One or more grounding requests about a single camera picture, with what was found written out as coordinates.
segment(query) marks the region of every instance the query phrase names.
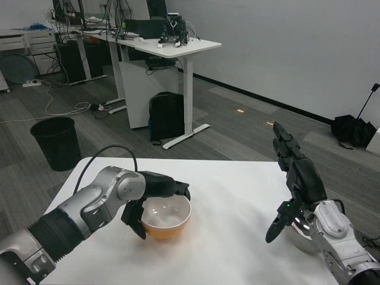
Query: drawer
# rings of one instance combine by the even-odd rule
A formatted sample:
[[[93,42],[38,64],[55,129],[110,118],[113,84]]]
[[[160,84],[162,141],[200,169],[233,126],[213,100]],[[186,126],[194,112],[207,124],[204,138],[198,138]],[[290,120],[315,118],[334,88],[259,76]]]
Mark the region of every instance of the drawer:
[[[24,40],[21,36],[0,39],[0,50],[23,49],[24,47]]]
[[[43,53],[51,53],[54,51],[54,45],[56,42],[52,43],[38,43],[35,45],[30,45],[30,53],[32,55],[41,55]]]
[[[56,60],[53,58],[56,58],[55,53],[49,53],[46,55],[34,55],[34,62],[37,65],[38,71],[40,72],[40,75],[47,74],[53,72],[52,66],[56,63]]]
[[[55,35],[53,31],[40,31],[37,33],[27,33],[24,37],[29,42],[30,45],[35,45],[36,43],[51,43],[55,42]]]

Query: trash can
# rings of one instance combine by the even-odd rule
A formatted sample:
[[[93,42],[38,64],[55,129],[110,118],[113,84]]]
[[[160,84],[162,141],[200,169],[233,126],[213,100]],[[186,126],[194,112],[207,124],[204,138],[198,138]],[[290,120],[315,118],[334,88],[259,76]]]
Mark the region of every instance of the trash can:
[[[75,122],[71,118],[56,117],[35,124],[30,133],[36,138],[51,169],[73,169],[81,160]]]

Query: wall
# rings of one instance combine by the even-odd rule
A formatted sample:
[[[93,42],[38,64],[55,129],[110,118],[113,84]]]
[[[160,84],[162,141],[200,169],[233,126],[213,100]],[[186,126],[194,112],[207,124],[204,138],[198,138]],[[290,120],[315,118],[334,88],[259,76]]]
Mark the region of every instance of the wall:
[[[380,81],[378,0],[166,0],[222,42],[195,72],[333,119],[358,114]],[[380,126],[380,90],[363,117]]]
[[[53,6],[52,0],[2,0],[0,9],[0,29],[28,27],[43,23],[46,11]]]

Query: black umbrella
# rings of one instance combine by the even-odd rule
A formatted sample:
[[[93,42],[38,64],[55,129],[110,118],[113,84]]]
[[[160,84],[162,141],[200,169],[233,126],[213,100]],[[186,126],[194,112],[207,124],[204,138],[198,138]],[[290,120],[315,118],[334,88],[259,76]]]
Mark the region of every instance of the black umbrella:
[[[360,116],[372,94],[376,92],[379,87],[380,84],[378,83],[373,85],[372,92],[356,119],[352,115],[346,115],[336,117],[334,122],[331,124],[331,132],[335,137],[337,137],[341,147],[348,148],[342,144],[345,142],[350,142],[354,147],[366,147],[375,135],[376,128],[370,122],[364,122]]]

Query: power strip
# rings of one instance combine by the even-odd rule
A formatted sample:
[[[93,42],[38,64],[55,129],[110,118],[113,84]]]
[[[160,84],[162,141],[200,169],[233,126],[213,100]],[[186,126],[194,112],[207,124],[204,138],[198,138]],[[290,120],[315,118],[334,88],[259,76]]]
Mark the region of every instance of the power strip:
[[[41,81],[38,80],[27,80],[26,83],[23,84],[23,87],[32,87],[41,85]]]

